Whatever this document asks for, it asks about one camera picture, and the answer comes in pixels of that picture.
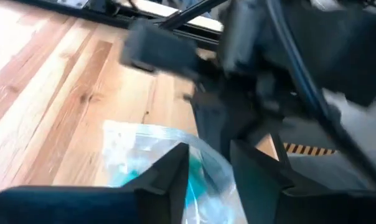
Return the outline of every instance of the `plastic bag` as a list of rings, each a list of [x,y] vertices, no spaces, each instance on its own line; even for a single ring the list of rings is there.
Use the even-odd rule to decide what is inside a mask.
[[[174,128],[105,121],[103,156],[109,186],[120,187],[179,142],[190,146],[182,223],[246,223],[231,165],[203,140]]]

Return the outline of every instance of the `black and orange striped label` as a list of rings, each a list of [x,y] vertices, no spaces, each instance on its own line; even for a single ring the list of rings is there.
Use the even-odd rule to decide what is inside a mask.
[[[299,144],[284,143],[283,146],[290,153],[298,153],[312,156],[330,155],[335,152],[333,149],[324,149],[315,146],[303,146]]]

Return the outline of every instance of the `teal object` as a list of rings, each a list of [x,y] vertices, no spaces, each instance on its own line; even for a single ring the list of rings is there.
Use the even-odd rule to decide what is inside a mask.
[[[117,174],[112,178],[111,186],[120,187],[127,184],[129,181],[138,177],[140,173],[136,170],[130,171],[127,175]],[[207,190],[206,181],[202,174],[202,163],[194,156],[189,157],[189,175],[188,186],[186,193],[186,206],[195,202]]]

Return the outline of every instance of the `wooden floor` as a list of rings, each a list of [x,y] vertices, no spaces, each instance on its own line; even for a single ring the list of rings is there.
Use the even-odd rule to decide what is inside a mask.
[[[0,190],[106,185],[106,119],[196,134],[192,84],[119,65],[126,34],[0,0]]]

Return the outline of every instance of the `black machine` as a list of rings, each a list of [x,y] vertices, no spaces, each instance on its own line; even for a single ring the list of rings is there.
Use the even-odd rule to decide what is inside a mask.
[[[167,18],[134,3],[91,0],[72,9],[24,1],[129,26],[121,63],[192,80],[195,93],[187,100],[199,137],[231,163],[248,223],[376,223],[376,165],[321,92],[341,92],[363,106],[376,97],[376,1],[329,1],[333,10],[322,11],[301,0],[233,0],[221,34],[186,22],[223,0],[204,0]],[[200,58],[197,46],[216,57]],[[292,170],[278,136],[290,116],[316,120],[375,190],[331,190]],[[254,148],[268,133],[279,161]],[[180,223],[187,160],[180,144],[120,189],[5,190],[0,223]]]

